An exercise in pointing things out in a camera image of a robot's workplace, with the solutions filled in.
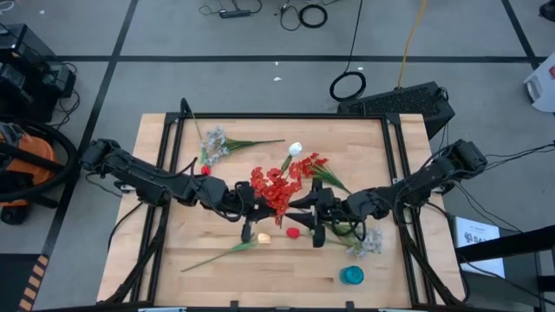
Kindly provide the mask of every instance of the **green leaf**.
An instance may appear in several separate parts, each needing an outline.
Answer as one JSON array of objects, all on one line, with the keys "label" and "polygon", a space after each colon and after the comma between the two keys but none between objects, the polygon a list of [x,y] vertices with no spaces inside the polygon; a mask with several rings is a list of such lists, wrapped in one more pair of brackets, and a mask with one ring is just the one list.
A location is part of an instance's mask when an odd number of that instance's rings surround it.
[{"label": "green leaf", "polygon": [[287,156],[284,163],[281,165],[281,172],[285,172],[285,170],[287,170],[287,168],[289,168],[289,165],[291,164],[292,159],[293,159],[293,156],[291,156],[291,155]]}]

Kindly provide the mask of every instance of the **black electronic device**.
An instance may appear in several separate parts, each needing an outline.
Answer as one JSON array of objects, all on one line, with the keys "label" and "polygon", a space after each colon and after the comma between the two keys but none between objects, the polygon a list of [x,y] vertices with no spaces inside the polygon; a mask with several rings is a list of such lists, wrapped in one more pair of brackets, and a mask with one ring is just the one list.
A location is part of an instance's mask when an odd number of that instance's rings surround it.
[{"label": "black electronic device", "polygon": [[219,12],[219,17],[221,18],[245,17],[250,15],[251,15],[250,10],[233,10],[233,11],[221,10]]},{"label": "black electronic device", "polygon": [[339,114],[422,114],[431,139],[454,117],[445,88],[431,81],[340,103]]},{"label": "black electronic device", "polygon": [[71,96],[75,74],[47,62],[54,52],[25,24],[0,29],[0,113],[40,122],[52,120],[60,98]]},{"label": "black electronic device", "polygon": [[555,0],[550,0],[548,3],[539,7],[539,14],[546,19],[555,22]]}]

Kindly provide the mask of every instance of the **red flower bouquet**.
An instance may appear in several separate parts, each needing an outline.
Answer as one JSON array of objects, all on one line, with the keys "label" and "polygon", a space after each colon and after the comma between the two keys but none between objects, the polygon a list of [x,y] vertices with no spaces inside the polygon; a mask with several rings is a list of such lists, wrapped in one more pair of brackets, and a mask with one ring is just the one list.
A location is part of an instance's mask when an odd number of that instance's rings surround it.
[{"label": "red flower bouquet", "polygon": [[321,179],[323,182],[339,187],[350,193],[335,174],[325,165],[328,159],[319,159],[317,153],[298,162],[288,164],[289,174],[277,168],[272,168],[264,174],[262,167],[251,171],[251,186],[257,197],[264,197],[268,206],[276,210],[276,224],[281,226],[282,219],[289,208],[291,196],[303,188],[301,178]]},{"label": "red flower bouquet", "polygon": [[268,206],[276,210],[276,224],[281,226],[285,212],[289,208],[291,196],[302,186],[300,180],[297,182],[287,181],[287,177],[283,178],[282,171],[277,168],[270,169],[266,173],[266,178],[262,173],[262,167],[256,167],[251,172],[251,185],[255,190],[255,195],[266,198]]}]

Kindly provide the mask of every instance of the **yellow cable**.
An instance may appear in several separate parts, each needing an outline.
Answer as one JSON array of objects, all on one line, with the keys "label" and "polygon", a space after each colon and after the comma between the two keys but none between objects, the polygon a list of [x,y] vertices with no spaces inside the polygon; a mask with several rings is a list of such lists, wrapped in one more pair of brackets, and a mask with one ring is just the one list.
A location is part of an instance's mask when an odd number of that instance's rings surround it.
[{"label": "yellow cable", "polygon": [[397,82],[397,87],[401,87],[401,80],[402,80],[402,73],[405,71],[405,66],[407,65],[407,55],[408,55],[408,47],[410,47],[410,42],[413,39],[413,34],[415,30],[420,25],[420,20],[424,15],[424,10],[426,9],[426,5],[428,4],[428,0],[422,0],[422,5],[420,6],[420,11],[418,11],[418,17],[416,17],[416,22],[413,28],[410,30],[410,35],[408,35],[407,45],[405,45],[405,54],[402,56],[402,65],[401,65],[401,73],[399,73],[399,81]]}]

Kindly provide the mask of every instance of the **small red object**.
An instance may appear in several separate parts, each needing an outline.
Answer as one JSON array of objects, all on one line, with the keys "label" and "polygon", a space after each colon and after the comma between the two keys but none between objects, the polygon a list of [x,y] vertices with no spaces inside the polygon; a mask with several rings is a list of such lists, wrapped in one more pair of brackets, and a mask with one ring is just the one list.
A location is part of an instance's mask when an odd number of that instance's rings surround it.
[{"label": "small red object", "polygon": [[210,175],[210,167],[208,165],[204,165],[202,166],[202,168],[200,168],[200,173],[205,174],[205,175]]},{"label": "small red object", "polygon": [[298,228],[289,228],[287,229],[287,236],[289,238],[297,239],[301,236],[301,231]]}]

